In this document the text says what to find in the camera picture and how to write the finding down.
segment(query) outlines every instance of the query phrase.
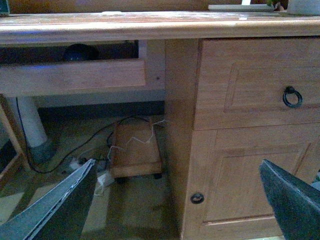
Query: cabinet door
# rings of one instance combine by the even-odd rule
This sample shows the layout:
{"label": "cabinet door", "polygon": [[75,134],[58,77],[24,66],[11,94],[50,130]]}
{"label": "cabinet door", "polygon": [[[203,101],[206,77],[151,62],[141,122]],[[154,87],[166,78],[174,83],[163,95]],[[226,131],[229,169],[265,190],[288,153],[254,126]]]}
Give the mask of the cabinet door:
{"label": "cabinet door", "polygon": [[184,239],[282,235],[259,174],[268,159],[311,183],[320,168],[320,123],[194,131]]}

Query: drawer handle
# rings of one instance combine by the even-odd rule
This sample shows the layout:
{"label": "drawer handle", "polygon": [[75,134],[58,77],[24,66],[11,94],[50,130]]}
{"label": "drawer handle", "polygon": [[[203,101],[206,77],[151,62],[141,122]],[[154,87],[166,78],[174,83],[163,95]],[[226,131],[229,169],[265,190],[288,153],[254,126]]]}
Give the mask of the drawer handle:
{"label": "drawer handle", "polygon": [[205,196],[201,193],[195,193],[190,197],[191,203],[201,204],[205,200]]}
{"label": "drawer handle", "polygon": [[[296,104],[290,103],[287,99],[288,94],[295,94],[296,97],[298,98],[298,102]],[[284,104],[286,106],[288,106],[289,108],[296,109],[302,105],[303,98],[302,98],[302,95],[300,94],[300,92],[295,90],[295,88],[293,86],[287,86],[284,90],[282,100],[283,100]]]}

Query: desk top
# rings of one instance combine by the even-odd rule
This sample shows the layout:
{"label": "desk top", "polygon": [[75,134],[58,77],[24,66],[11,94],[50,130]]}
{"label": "desk top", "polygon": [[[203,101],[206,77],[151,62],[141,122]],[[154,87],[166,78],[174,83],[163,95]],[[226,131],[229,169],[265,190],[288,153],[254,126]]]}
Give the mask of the desk top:
{"label": "desk top", "polygon": [[16,14],[0,18],[0,46],[114,40],[320,35],[320,16],[210,11]]}

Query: wooden drawer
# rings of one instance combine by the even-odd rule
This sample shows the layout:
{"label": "wooden drawer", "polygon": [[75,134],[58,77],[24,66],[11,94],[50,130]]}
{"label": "wooden drawer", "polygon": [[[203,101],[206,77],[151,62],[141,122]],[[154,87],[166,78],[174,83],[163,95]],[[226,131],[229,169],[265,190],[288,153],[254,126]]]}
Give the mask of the wooden drawer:
{"label": "wooden drawer", "polygon": [[[320,38],[203,40],[194,129],[319,122],[319,58]],[[287,86],[301,107],[284,104]]]}
{"label": "wooden drawer", "polygon": [[40,96],[144,86],[143,59],[0,66],[0,94]]}

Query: baseboard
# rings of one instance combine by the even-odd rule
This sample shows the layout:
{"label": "baseboard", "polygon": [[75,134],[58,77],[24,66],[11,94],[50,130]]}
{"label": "baseboard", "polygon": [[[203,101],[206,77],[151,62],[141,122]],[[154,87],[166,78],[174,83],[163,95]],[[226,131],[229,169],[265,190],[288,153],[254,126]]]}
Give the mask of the baseboard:
{"label": "baseboard", "polygon": [[163,115],[164,101],[126,102],[95,105],[78,105],[39,108],[39,116],[43,122],[70,119],[93,119],[131,115]]}

